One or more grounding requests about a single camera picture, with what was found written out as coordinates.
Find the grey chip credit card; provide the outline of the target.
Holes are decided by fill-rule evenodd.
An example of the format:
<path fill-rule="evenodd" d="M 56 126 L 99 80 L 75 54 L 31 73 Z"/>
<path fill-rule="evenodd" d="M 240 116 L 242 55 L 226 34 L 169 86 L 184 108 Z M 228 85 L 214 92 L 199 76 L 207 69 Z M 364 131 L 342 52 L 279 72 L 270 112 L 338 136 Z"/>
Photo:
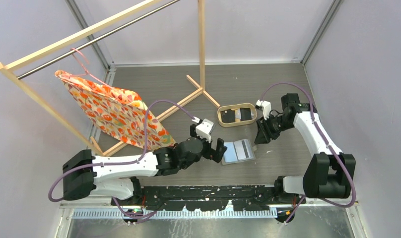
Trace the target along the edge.
<path fill-rule="evenodd" d="M 242 139 L 234 142 L 237 161 L 254 159 L 253 149 L 248 139 Z"/>

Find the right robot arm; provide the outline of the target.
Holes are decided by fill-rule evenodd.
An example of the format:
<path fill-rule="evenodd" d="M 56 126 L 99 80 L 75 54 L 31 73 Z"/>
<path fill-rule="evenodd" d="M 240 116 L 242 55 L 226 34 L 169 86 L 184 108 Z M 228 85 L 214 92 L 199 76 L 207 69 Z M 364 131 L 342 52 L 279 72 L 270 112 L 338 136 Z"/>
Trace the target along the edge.
<path fill-rule="evenodd" d="M 345 154 L 330 139 L 319 120 L 316 108 L 301 103 L 298 94 L 281 97 L 282 113 L 273 115 L 271 103 L 257 100 L 256 109 L 263 116 L 256 121 L 258 132 L 254 143 L 268 144 L 289 129 L 299 131 L 311 155 L 311 161 L 302 176 L 279 176 L 273 190 L 274 199 L 287 203 L 293 194 L 309 198 L 348 198 L 352 192 L 356 160 Z"/>

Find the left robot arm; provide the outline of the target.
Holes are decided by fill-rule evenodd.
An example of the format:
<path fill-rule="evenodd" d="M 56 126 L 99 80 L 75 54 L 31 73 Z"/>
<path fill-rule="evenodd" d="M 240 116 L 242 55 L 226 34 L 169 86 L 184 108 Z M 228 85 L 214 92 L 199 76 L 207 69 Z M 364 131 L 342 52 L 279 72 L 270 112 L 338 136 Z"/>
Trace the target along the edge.
<path fill-rule="evenodd" d="M 106 157 L 95 156 L 90 149 L 81 150 L 63 165 L 63 199 L 74 201 L 100 195 L 137 205 L 142 192 L 136 177 L 174 175 L 201 158 L 221 162 L 227 147 L 221 138 L 212 147 L 212 129 L 213 125 L 205 121 L 192 124 L 187 140 L 144 155 Z"/>

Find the black VIP card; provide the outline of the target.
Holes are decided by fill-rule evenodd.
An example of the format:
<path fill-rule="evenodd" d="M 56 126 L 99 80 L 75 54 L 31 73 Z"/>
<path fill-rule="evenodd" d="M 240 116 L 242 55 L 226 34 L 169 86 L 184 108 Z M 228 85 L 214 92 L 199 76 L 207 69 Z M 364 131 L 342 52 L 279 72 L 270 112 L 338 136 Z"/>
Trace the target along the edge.
<path fill-rule="evenodd" d="M 220 112 L 221 121 L 223 123 L 234 123 L 236 122 L 236 111 L 235 110 L 223 110 Z"/>

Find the oval wooden tray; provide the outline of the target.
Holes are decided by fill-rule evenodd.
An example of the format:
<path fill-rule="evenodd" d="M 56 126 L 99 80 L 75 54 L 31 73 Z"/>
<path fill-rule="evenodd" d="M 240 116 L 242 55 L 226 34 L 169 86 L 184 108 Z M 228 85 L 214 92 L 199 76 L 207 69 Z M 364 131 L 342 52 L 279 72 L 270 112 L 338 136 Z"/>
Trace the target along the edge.
<path fill-rule="evenodd" d="M 221 121 L 220 112 L 223 110 L 235 110 L 236 111 L 236 122 L 234 123 L 223 123 Z M 221 106 L 217 110 L 217 116 L 219 124 L 222 127 L 235 127 L 252 124 L 257 119 L 257 111 L 255 106 L 251 103 L 241 103 L 228 106 Z"/>

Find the floral orange cloth bag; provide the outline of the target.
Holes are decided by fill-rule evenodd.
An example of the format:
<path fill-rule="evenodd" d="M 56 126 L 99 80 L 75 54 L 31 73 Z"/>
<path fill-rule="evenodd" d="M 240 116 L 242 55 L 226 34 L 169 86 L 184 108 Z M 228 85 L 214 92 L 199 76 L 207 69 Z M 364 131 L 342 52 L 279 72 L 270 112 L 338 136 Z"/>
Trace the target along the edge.
<path fill-rule="evenodd" d="M 171 146 L 175 140 L 138 93 L 107 87 L 58 70 L 61 80 L 79 107 L 102 132 L 129 145 L 148 150 Z"/>

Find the metal rack rod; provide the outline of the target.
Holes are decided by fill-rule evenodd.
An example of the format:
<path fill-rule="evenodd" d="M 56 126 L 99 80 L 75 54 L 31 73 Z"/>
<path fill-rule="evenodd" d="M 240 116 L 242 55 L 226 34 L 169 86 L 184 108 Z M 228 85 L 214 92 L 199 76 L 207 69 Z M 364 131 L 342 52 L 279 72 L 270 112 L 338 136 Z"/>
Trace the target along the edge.
<path fill-rule="evenodd" d="M 90 47 L 90 46 L 92 46 L 92 45 L 104 40 L 105 38 L 107 38 L 107 37 L 109 37 L 111 35 L 114 35 L 117 32 L 119 32 L 121 30 L 124 30 L 127 27 L 129 27 L 131 25 L 134 25 L 135 23 L 140 22 L 141 20 L 152 16 L 152 15 L 160 12 L 163 9 L 166 9 L 166 8 L 176 4 L 177 2 L 178 2 L 177 0 L 171 0 L 171 1 L 169 1 L 169 2 L 167 2 L 165 4 L 163 4 L 163 5 L 155 8 L 155 9 L 145 13 L 144 15 L 141 15 L 141 16 L 139 16 L 139 17 L 137 17 L 137 18 L 135 18 L 135 19 L 133 19 L 131 21 L 128 21 L 128 22 L 126 22 L 126 23 L 124 23 L 124 24 L 122 24 L 122 25 L 120 25 L 120 26 L 118 26 L 118 27 L 116 27 L 116 28 L 104 33 L 104 34 L 101 34 L 98 37 L 95 37 L 95 38 L 89 40 L 88 42 L 80 45 L 79 47 L 75 48 L 74 50 L 71 49 L 68 52 L 65 52 L 64 54 L 59 55 L 56 58 L 53 58 L 53 59 L 51 59 L 51 60 L 49 60 L 49 61 L 47 61 L 47 62 L 45 62 L 45 63 L 43 63 L 41 65 L 29 70 L 29 71 L 17 76 L 17 79 L 18 80 L 22 80 L 24 78 L 27 78 L 27 77 L 29 77 L 29 76 L 31 76 L 31 75 L 33 75 L 33 74 L 45 69 L 45 68 L 47 68 L 47 67 L 49 67 L 49 66 L 51 66 L 51 65 L 53 65 L 53 64 L 55 64 L 55 63 L 57 63 L 57 62 L 59 62 L 59 61 L 61 61 L 63 59 L 65 59 L 65 58 L 73 55 L 77 51 L 80 51 L 82 49 Z M 143 8 L 145 8 L 145 7 L 151 6 L 154 3 L 157 3 L 157 1 L 155 1 L 155 0 L 144 0 L 143 2 L 138 3 L 135 6 L 132 6 L 132 7 L 128 8 L 128 9 L 126 9 L 126 10 L 123 10 L 123 11 L 121 11 L 121 12 L 119 12 L 119 13 L 111 16 L 111 17 L 108 17 L 108 18 L 106 18 L 106 19 L 104 19 L 104 20 L 102 20 L 102 21 L 100 21 L 100 22 L 98 22 L 96 24 L 88 26 L 88 27 L 80 30 L 79 32 L 72 34 L 71 36 L 66 37 L 65 39 L 57 41 L 57 42 L 55 42 L 55 43 L 53 43 L 53 44 L 51 44 L 51 45 L 49 45 L 49 46 L 47 46 L 47 47 L 45 47 L 45 48 L 43 48 L 41 50 L 38 50 L 35 53 L 32 53 L 32 54 L 30 54 L 30 55 L 28 55 L 26 57 L 18 59 L 17 61 L 8 64 L 6 66 L 6 68 L 7 69 L 16 70 L 20 66 L 25 66 L 30 62 L 35 62 L 36 60 L 38 60 L 38 59 L 40 59 L 42 57 L 45 57 L 46 55 L 51 54 L 51 53 L 53 53 L 53 52 L 55 52 L 55 51 L 57 51 L 57 50 L 59 50 L 61 48 L 64 48 L 64 47 L 70 45 L 71 43 L 77 42 L 77 41 L 79 41 L 79 40 L 81 40 L 83 38 L 87 38 L 87 37 L 93 35 L 94 33 L 99 32 L 100 30 L 105 29 L 108 26 L 111 26 L 112 24 L 116 23 L 117 21 L 123 20 L 124 18 L 130 16 L 131 14 L 133 14 L 135 12 L 138 12 L 138 11 L 142 10 Z"/>

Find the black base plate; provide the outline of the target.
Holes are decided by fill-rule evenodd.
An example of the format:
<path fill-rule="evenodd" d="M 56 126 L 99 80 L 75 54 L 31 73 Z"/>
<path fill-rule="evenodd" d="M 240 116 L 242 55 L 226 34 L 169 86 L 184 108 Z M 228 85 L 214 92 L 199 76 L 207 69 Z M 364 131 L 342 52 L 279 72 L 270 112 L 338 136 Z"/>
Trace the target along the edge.
<path fill-rule="evenodd" d="M 228 205 L 234 211 L 264 211 L 271 205 L 292 208 L 299 201 L 299 195 L 278 193 L 266 185 L 145 186 L 118 204 L 141 205 L 151 211 L 222 211 Z"/>

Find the aluminium frame rail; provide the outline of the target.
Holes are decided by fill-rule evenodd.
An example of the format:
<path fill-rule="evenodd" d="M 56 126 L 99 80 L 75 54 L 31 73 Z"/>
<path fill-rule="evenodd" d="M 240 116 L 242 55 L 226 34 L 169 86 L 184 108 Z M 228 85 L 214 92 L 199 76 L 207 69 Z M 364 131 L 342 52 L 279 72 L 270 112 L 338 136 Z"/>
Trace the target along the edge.
<path fill-rule="evenodd" d="M 136 198 L 114 202 L 93 196 L 64 201 L 72 218 L 123 219 L 135 223 L 147 219 L 230 219 L 289 216 L 297 204 L 327 206 L 318 198 L 277 192 L 270 185 L 145 186 Z"/>

